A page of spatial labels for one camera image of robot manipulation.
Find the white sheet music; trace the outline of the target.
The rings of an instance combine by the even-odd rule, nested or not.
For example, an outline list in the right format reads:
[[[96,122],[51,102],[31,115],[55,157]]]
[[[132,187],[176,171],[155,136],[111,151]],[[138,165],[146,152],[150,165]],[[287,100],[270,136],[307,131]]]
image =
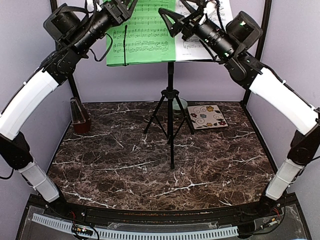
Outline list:
[[[219,13],[221,17],[221,21],[223,27],[233,20],[232,9],[229,0],[219,0],[220,7]],[[221,27],[219,23],[219,19],[217,16],[216,10],[210,15],[210,20],[212,20],[216,25]],[[181,3],[180,0],[175,1],[175,12],[187,17],[190,15],[190,12],[187,8]],[[182,39],[182,33],[179,33],[175,36],[175,57],[176,61],[195,61],[195,60],[210,60],[212,57],[208,53],[208,51],[203,47],[203,45],[199,42],[199,38],[197,36],[192,36],[187,41]]]

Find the green sheet music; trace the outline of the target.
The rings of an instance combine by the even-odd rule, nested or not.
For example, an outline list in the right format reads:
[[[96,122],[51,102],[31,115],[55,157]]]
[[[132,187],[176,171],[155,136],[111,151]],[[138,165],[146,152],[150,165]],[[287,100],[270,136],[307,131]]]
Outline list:
[[[121,26],[112,27],[113,39],[106,56],[108,67],[160,63],[176,59],[175,39],[169,34],[159,8],[174,11],[174,0],[139,0],[133,14]]]

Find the black music stand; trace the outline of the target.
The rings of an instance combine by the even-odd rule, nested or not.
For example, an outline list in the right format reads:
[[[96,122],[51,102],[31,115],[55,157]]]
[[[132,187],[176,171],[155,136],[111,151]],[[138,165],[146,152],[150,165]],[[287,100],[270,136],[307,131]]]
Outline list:
[[[167,74],[168,74],[168,82],[166,89],[161,91],[161,98],[153,111],[150,120],[148,121],[148,124],[146,128],[144,129],[143,133],[147,134],[148,130],[153,123],[153,120],[155,119],[160,126],[160,129],[164,133],[165,137],[167,138],[167,144],[170,145],[170,169],[173,170],[175,168],[175,160],[174,160],[174,139],[176,135],[178,134],[179,130],[181,129],[184,122],[187,123],[187,126],[190,130],[190,133],[192,135],[195,134],[195,131],[193,127],[191,126],[191,122],[189,121],[186,112],[184,110],[184,107],[182,105],[182,102],[179,98],[179,91],[174,89],[174,66],[175,63],[173,61],[170,61],[167,63]],[[160,120],[157,117],[157,113],[164,101],[164,99],[167,99],[167,131],[165,131],[164,127],[162,126]],[[174,132],[174,110],[173,110],[173,102],[176,100],[178,103],[178,107],[182,113],[183,119],[180,123],[178,129],[176,132]]]

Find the brown wooden metronome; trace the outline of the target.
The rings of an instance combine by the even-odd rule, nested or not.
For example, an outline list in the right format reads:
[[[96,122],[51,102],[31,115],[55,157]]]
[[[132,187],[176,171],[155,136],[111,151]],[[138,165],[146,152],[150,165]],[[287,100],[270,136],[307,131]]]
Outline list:
[[[91,119],[78,97],[70,99],[71,119],[74,132],[88,133],[91,129]]]

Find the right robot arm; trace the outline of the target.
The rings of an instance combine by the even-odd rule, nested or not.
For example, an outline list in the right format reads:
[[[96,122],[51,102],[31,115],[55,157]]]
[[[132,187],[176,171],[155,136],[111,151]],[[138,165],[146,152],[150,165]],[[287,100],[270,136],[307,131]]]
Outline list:
[[[220,59],[231,79],[244,89],[260,96],[287,117],[296,127],[287,157],[266,187],[262,201],[255,205],[255,213],[266,217],[275,208],[286,188],[303,168],[314,160],[320,146],[320,112],[292,90],[267,65],[248,49],[261,37],[263,31],[246,12],[238,15],[221,29],[208,18],[209,9],[194,9],[184,3],[190,15],[185,17],[169,9],[160,8],[169,34],[182,33],[183,40],[197,36]]]

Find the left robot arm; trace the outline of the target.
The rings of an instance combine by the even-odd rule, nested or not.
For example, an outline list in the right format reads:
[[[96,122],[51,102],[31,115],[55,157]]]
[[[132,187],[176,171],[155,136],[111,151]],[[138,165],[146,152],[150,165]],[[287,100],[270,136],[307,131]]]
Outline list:
[[[0,114],[1,156],[51,203],[51,210],[60,218],[67,218],[71,208],[34,160],[21,128],[40,103],[75,71],[77,63],[87,58],[90,47],[110,28],[132,16],[136,4],[135,0],[109,0],[102,4],[93,1],[92,10],[66,3],[58,7],[43,24],[57,50],[23,83]]]

